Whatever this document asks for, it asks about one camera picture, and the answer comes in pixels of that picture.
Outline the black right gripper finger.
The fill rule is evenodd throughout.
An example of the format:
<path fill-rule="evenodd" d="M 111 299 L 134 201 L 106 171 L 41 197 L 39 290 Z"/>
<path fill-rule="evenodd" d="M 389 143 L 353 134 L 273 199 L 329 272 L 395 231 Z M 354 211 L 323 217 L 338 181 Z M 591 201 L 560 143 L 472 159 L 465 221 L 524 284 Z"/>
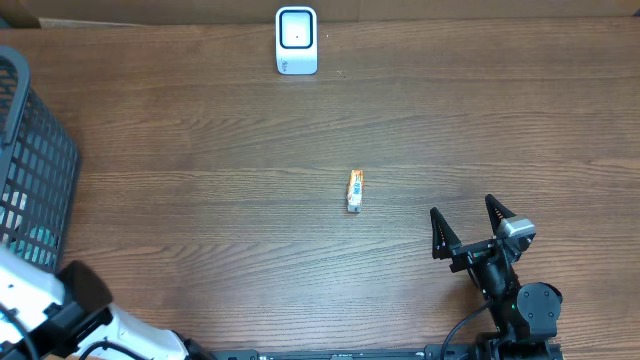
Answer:
<path fill-rule="evenodd" d="M 441 212 L 433 207 L 430 210 L 432 226 L 432 257 L 434 259 L 447 259 L 461 247 L 461 241 L 451 229 Z"/>
<path fill-rule="evenodd" d="M 505 207 L 492 194 L 488 194 L 485 196 L 485 205 L 487 208 L 493 234 L 511 235 L 513 233 L 511 219 L 514 218 L 516 214 Z"/>

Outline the small orange juice carton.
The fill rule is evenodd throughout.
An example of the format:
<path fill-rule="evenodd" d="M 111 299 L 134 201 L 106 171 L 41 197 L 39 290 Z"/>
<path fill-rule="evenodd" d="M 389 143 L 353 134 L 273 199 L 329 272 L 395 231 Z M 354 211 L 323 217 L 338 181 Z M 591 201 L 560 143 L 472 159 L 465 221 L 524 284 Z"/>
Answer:
<path fill-rule="evenodd" d="M 347 188 L 347 211 L 350 213 L 360 213 L 363 203 L 363 183 L 364 172 L 354 169 L 351 171 Z"/>

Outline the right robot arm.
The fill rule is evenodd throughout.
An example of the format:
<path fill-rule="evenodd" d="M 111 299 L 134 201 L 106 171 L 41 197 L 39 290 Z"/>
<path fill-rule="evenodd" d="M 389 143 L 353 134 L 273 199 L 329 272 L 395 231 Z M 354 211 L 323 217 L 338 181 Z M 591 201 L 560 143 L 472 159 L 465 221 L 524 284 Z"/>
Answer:
<path fill-rule="evenodd" d="M 488 311 L 493 332 L 476 336 L 467 359 L 560 359 L 561 349 L 550 340 L 557 335 L 563 297 L 554 286 L 535 282 L 521 284 L 513 264 L 530 247 L 535 225 L 505 207 L 493 195 L 485 197 L 493 236 L 463 246 L 448 245 L 452 272 L 466 271 L 481 291 L 485 303 L 457 326 Z"/>

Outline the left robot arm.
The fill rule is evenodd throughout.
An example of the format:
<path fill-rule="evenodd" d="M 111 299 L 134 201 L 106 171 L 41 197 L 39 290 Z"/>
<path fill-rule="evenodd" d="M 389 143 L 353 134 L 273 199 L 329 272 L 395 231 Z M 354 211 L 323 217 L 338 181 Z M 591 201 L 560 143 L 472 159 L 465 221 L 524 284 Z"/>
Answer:
<path fill-rule="evenodd" d="M 43 359 L 263 359 L 254 350 L 210 351 L 153 327 L 113 303 L 104 282 L 73 262 L 52 274 L 1 246 L 1 357 Z"/>

